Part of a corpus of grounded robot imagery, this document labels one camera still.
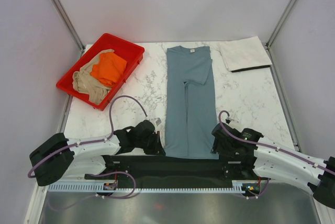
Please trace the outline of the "grey-blue t-shirt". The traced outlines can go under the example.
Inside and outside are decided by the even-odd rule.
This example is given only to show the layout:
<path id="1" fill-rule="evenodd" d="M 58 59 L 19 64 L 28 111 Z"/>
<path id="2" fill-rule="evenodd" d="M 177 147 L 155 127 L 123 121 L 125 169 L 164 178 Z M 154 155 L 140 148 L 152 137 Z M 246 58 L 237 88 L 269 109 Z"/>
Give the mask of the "grey-blue t-shirt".
<path id="1" fill-rule="evenodd" d="M 166 156 L 218 159 L 211 151 L 217 115 L 210 47 L 168 48 L 166 59 Z"/>

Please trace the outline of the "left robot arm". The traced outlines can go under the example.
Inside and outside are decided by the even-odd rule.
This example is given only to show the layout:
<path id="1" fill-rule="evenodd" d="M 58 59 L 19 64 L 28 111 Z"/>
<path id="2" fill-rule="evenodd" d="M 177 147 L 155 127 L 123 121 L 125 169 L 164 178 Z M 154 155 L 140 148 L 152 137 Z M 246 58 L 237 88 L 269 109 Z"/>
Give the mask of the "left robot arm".
<path id="1" fill-rule="evenodd" d="M 144 120 L 136 126 L 116 130 L 111 136 L 71 139 L 56 133 L 31 152 L 32 169 L 29 178 L 39 186 L 47 186 L 60 179 L 85 177 L 94 180 L 100 175 L 111 178 L 115 166 L 109 158 L 120 154 L 164 156 L 160 139 L 160 118 Z"/>

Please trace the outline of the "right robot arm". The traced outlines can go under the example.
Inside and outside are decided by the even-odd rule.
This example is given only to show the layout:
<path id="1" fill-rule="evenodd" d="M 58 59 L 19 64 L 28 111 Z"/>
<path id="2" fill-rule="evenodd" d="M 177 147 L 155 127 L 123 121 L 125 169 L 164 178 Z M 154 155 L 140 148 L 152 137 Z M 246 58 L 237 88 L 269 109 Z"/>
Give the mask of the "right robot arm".
<path id="1" fill-rule="evenodd" d="M 327 160 L 284 147 L 250 128 L 218 124 L 212 152 L 224 159 L 232 180 L 269 178 L 300 188 L 319 203 L 334 208 L 334 157 Z"/>

